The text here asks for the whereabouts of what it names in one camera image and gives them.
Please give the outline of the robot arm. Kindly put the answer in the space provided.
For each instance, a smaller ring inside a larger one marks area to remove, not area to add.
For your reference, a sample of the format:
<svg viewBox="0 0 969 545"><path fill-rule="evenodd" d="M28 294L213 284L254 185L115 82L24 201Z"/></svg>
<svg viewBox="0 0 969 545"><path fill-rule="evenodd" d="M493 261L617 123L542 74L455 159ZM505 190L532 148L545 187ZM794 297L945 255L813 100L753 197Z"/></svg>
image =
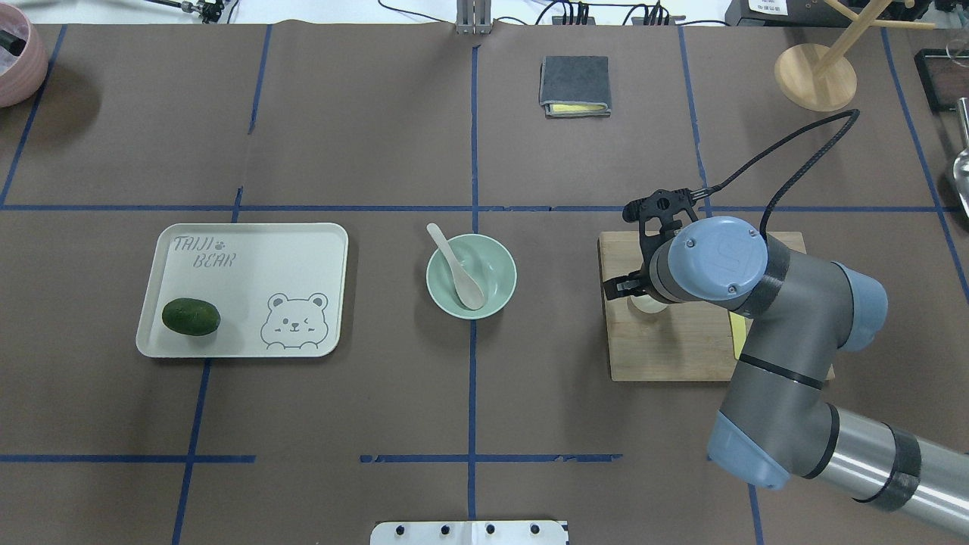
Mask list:
<svg viewBox="0 0 969 545"><path fill-rule="evenodd" d="M643 265L603 283L608 299L703 301L751 319L707 456L756 487L819 480L856 503L967 535L967 455L842 410L821 390L839 351L862 350L886 321L885 288L843 263L792 251L732 216L674 220Z"/></svg>

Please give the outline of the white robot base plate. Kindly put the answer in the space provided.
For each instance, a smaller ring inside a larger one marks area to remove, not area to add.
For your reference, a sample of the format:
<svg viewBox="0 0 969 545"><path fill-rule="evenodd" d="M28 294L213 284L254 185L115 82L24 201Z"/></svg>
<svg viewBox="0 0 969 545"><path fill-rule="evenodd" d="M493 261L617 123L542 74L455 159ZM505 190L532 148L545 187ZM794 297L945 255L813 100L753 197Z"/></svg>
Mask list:
<svg viewBox="0 0 969 545"><path fill-rule="evenodd" d="M370 544L569 544L568 525L554 520L385 522Z"/></svg>

